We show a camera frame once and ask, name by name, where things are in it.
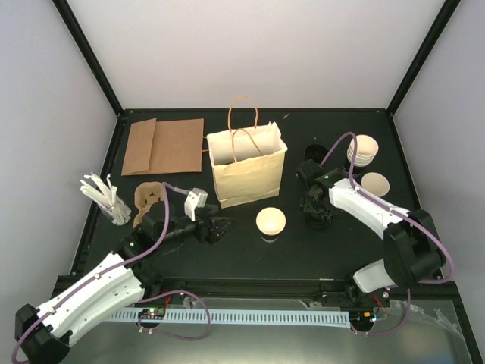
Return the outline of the black takeout cup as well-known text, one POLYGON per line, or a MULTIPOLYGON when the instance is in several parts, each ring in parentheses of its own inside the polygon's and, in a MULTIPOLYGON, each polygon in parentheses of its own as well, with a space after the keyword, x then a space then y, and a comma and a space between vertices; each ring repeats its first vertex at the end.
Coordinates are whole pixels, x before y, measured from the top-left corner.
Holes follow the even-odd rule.
POLYGON ((286 227, 286 216, 278 208, 267 207, 256 216, 255 223, 265 243, 275 242, 286 227))
POLYGON ((369 193, 383 197, 390 191, 390 182, 382 174, 369 172, 361 179, 361 186, 369 193))

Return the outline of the stack of white paper cups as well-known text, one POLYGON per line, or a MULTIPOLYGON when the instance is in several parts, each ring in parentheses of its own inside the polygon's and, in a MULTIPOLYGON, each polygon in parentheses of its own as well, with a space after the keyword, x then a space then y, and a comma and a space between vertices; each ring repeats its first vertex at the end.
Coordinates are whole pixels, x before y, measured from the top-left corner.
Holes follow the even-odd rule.
POLYGON ((378 142, 371 136, 360 134, 356 136, 357 150, 354 160, 355 167, 366 167, 378 153, 378 142))

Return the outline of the cream paper bag with handles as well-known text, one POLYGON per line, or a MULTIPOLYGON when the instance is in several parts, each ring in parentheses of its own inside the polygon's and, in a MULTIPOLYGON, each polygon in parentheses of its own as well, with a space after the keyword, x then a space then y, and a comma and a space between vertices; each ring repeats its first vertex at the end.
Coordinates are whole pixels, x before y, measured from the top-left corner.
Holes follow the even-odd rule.
POLYGON ((257 107, 252 126, 232 126, 232 110, 240 99, 252 101, 236 97, 227 113, 227 129, 206 136, 214 190, 223 209, 278 196, 288 150, 277 123, 258 123, 257 107))

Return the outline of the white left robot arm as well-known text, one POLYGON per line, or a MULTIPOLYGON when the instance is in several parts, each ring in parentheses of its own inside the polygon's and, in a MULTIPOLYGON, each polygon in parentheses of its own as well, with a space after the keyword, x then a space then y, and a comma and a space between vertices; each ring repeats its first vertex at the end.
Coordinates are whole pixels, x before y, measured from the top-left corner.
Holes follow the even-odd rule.
POLYGON ((70 348, 111 314, 126 306, 157 301, 163 278, 155 267, 160 248, 195 238, 215 244, 233 223, 219 208, 197 208, 194 218, 166 212, 155 203, 117 248, 68 289, 35 307, 26 304, 15 315, 16 351, 28 363, 60 363, 70 348))

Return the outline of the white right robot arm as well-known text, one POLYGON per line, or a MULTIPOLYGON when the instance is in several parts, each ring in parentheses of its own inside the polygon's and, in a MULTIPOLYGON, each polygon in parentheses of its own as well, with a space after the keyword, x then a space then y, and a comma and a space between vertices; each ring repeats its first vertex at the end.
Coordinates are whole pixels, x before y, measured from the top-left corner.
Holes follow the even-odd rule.
POLYGON ((296 176, 305 187, 300 206, 310 227, 329 227, 333 212, 340 209, 383 241, 383 258, 346 280, 344 294, 352 305, 363 305, 376 290, 410 288, 445 265, 433 219, 423 209, 399 208, 350 180, 343 170, 323 172, 313 160, 300 164, 296 176))

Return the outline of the black coffee cup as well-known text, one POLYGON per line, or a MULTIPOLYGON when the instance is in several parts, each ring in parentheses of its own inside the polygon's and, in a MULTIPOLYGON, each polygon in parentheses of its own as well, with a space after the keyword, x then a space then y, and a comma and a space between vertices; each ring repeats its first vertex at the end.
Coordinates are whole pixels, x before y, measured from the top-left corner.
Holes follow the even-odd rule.
POLYGON ((327 155, 328 149, 321 144, 311 144, 305 148, 304 156, 306 160, 313 160, 320 164, 327 155))

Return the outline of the white stirrers in holder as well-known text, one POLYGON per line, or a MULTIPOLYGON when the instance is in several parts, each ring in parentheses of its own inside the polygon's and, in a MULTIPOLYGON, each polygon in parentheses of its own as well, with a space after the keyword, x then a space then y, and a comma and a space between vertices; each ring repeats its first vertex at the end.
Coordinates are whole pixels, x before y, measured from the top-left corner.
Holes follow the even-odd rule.
POLYGON ((118 196, 110 174, 104 180, 97 174, 85 174, 80 183, 83 195, 89 197, 112 224, 122 226, 130 221, 131 209, 118 196))

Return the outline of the flat brown paper bag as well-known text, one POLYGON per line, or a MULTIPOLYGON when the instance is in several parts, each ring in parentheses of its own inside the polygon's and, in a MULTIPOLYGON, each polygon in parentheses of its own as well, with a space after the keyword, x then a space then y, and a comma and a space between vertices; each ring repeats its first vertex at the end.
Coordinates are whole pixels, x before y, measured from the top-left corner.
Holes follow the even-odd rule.
POLYGON ((155 118, 139 121, 130 126, 122 176, 148 173, 155 126, 155 118))

